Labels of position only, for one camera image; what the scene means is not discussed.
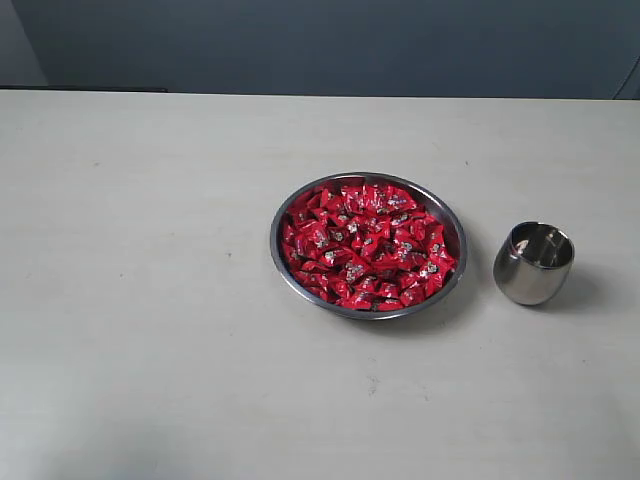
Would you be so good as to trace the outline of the stainless steel cup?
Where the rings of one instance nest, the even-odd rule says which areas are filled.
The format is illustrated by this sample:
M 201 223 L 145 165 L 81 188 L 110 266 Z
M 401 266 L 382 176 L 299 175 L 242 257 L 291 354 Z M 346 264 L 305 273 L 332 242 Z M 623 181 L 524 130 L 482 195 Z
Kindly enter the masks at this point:
M 511 229 L 497 253 L 493 278 L 511 301 L 537 306 L 559 292 L 574 258 L 572 241 L 558 227 L 523 222 Z

